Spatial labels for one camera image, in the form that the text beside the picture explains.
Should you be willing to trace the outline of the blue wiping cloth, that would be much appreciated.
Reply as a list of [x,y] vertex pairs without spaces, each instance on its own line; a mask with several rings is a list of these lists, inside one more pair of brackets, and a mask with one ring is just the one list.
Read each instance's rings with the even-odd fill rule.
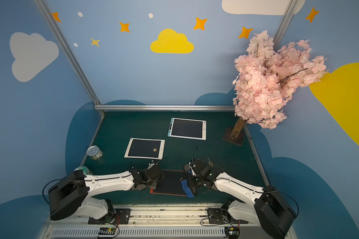
[[188,198],[194,198],[195,195],[190,187],[192,173],[187,171],[185,174],[186,176],[180,179],[182,190],[185,192]]

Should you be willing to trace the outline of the white blue drawing tablet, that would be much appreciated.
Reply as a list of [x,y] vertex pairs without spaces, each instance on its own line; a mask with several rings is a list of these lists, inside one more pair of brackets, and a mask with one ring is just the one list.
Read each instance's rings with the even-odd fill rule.
[[171,118],[168,137],[206,140],[206,120]]

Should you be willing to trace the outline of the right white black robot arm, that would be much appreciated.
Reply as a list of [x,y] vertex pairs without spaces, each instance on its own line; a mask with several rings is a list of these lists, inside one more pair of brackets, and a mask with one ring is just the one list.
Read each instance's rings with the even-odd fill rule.
[[275,187],[250,185],[200,159],[192,160],[183,168],[186,178],[181,184],[188,197],[196,196],[197,191],[205,187],[235,198],[220,209],[207,211],[210,226],[230,226],[233,234],[239,236],[237,224],[244,222],[260,226],[273,239],[284,239],[298,217],[299,212],[284,198],[286,194]]

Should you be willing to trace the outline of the red frame drawing tablet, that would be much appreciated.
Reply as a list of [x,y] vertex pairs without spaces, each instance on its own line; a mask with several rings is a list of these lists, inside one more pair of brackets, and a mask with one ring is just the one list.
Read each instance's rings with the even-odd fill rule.
[[162,169],[163,179],[160,180],[155,189],[151,189],[151,194],[171,195],[186,197],[182,189],[181,179],[184,176],[183,171]]

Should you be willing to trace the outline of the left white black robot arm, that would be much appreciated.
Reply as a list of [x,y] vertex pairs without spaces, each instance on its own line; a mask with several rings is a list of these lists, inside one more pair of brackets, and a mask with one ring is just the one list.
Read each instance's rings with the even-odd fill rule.
[[82,169],[77,169],[49,188],[50,219],[59,221],[75,216],[88,217],[88,223],[93,225],[115,223],[117,214],[111,200],[96,199],[96,195],[155,189],[163,178],[163,173],[154,163],[147,169],[132,168],[108,175],[84,174]]

